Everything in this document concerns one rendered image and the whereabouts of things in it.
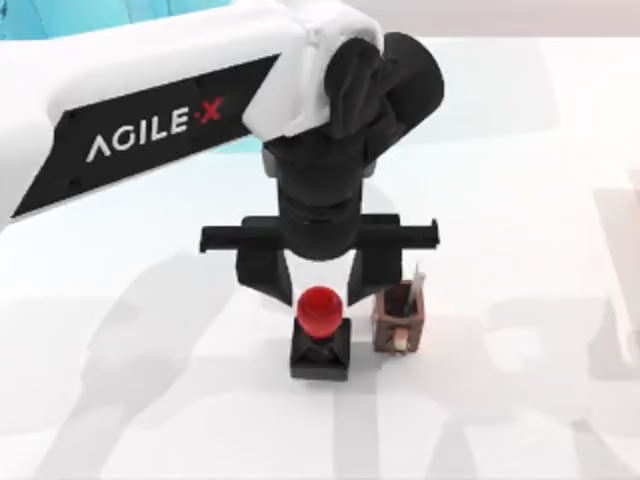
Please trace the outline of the brown wooden plant pot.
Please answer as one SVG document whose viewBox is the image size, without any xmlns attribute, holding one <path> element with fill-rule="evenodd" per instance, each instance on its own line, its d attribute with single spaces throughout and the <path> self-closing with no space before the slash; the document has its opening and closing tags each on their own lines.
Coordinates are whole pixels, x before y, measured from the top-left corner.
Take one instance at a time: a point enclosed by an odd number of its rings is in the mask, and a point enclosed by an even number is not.
<svg viewBox="0 0 640 480">
<path fill-rule="evenodd" d="M 410 279 L 375 295 L 371 314 L 375 352 L 406 355 L 419 349 L 426 323 L 425 279 L 417 263 Z"/>
</svg>

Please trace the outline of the red ball trophy black base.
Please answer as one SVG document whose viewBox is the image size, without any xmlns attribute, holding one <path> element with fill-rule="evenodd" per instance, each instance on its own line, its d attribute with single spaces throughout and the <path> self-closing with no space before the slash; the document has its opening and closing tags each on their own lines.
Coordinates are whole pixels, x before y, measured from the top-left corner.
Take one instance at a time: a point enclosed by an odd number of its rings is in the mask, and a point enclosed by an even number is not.
<svg viewBox="0 0 640 480">
<path fill-rule="evenodd" d="M 341 297 L 326 286 L 305 290 L 296 304 L 289 355 L 290 375 L 309 381 L 344 382 L 351 360 L 352 321 Z"/>
</svg>

